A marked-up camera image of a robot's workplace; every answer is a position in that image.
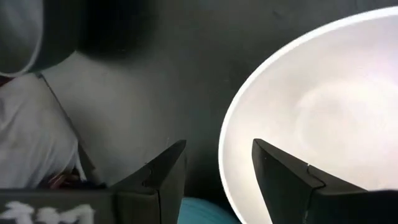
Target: dark background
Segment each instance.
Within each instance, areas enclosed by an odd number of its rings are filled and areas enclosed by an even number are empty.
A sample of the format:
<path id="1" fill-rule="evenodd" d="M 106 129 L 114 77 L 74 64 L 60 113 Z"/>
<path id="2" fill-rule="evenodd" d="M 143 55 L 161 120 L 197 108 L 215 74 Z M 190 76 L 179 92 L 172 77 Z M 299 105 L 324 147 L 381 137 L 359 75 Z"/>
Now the dark background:
<path id="1" fill-rule="evenodd" d="M 186 195 L 229 208 L 218 137 L 234 94 L 277 49 L 395 0 L 88 0 L 79 52 L 44 71 L 113 184 L 187 139 Z"/>

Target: white cloth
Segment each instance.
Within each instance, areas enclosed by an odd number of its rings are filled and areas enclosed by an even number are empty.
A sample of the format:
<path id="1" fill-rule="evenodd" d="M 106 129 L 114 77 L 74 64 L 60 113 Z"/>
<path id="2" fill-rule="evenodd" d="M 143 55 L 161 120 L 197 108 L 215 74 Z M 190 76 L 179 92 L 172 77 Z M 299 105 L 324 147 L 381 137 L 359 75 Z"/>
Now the white cloth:
<path id="1" fill-rule="evenodd" d="M 34 188 L 77 162 L 77 138 L 42 80 L 0 87 L 0 188 Z"/>

